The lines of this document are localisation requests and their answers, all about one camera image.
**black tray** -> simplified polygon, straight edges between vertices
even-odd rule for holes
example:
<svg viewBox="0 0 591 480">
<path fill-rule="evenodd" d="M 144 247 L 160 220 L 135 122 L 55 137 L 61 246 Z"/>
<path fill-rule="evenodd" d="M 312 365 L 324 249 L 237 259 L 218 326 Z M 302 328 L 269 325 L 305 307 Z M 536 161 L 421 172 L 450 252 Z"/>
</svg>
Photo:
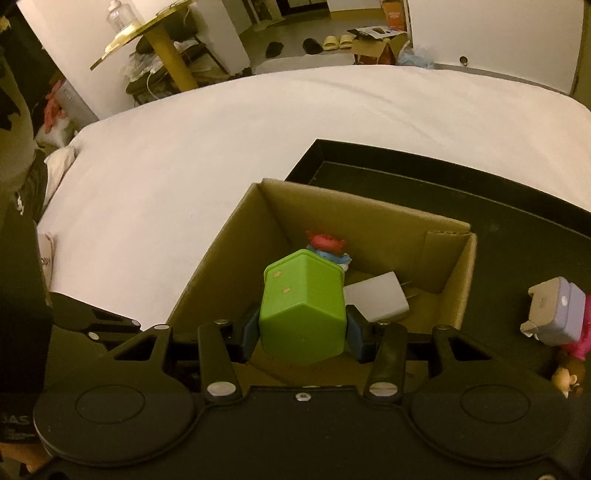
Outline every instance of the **black tray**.
<svg viewBox="0 0 591 480">
<path fill-rule="evenodd" d="M 507 360 L 551 376 L 556 349 L 519 331 L 530 307 L 527 290 L 560 275 L 591 292 L 591 213 L 472 168 L 326 140 L 317 140 L 286 180 L 470 223 L 478 247 L 462 331 Z M 586 464 L 591 443 L 591 369 L 587 370 L 586 392 L 569 399 L 573 421 L 555 454 L 575 471 Z"/>
</svg>

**yellow table leg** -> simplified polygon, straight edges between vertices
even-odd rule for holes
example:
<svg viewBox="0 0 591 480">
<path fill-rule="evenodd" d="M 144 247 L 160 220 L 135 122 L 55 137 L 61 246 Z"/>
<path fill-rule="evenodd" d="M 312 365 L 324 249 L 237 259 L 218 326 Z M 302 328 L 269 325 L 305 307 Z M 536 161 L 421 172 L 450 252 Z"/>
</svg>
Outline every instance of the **yellow table leg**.
<svg viewBox="0 0 591 480">
<path fill-rule="evenodd" d="M 154 51 L 158 54 L 162 63 L 164 63 L 164 66 L 181 92 L 197 88 L 197 82 L 184 64 L 177 49 L 174 48 L 173 41 L 170 40 L 164 27 L 162 25 L 156 25 L 144 35 L 153 46 Z"/>
</svg>

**black slipper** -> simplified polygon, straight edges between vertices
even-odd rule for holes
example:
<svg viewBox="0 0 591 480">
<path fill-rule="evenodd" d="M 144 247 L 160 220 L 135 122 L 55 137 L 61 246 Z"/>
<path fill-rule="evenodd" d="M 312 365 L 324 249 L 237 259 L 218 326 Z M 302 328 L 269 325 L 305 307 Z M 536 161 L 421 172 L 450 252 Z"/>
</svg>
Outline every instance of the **black slipper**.
<svg viewBox="0 0 591 480">
<path fill-rule="evenodd" d="M 283 50 L 283 43 L 279 43 L 277 41 L 272 41 L 271 43 L 269 43 L 269 46 L 267 47 L 267 51 L 265 52 L 265 57 L 267 57 L 268 59 L 272 59 L 273 57 L 277 57 L 277 56 L 281 55 L 282 50 Z"/>
<path fill-rule="evenodd" d="M 323 51 L 322 45 L 320 45 L 313 38 L 305 39 L 304 43 L 302 44 L 302 47 L 308 55 L 317 55 Z"/>
</svg>

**white charger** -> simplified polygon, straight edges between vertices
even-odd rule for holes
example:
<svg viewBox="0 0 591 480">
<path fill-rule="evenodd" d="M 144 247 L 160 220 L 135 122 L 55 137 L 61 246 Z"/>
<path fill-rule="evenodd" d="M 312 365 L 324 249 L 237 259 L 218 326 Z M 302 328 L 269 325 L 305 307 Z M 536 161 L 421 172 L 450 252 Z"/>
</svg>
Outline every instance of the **white charger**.
<svg viewBox="0 0 591 480">
<path fill-rule="evenodd" d="M 355 305 L 368 322 L 402 317 L 410 307 L 394 272 L 343 288 L 345 305 Z"/>
</svg>

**white wall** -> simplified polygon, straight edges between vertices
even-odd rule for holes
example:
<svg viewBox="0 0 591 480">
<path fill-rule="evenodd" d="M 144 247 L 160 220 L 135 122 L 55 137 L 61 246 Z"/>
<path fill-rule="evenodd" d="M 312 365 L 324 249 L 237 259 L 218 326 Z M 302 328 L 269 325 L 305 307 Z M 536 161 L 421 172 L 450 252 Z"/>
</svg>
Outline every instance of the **white wall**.
<svg viewBox="0 0 591 480">
<path fill-rule="evenodd" d="M 134 46 L 126 46 L 93 72 L 115 33 L 106 22 L 109 0 L 21 0 L 22 14 L 61 72 L 100 119 L 134 106 L 119 74 Z"/>
<path fill-rule="evenodd" d="M 134 3 L 139 13 L 150 19 L 170 5 L 171 0 L 134 0 Z M 230 74 L 239 73 L 250 66 L 250 59 L 222 0 L 199 0 L 191 4 L 191 11 L 199 27 L 199 38 Z"/>
</svg>

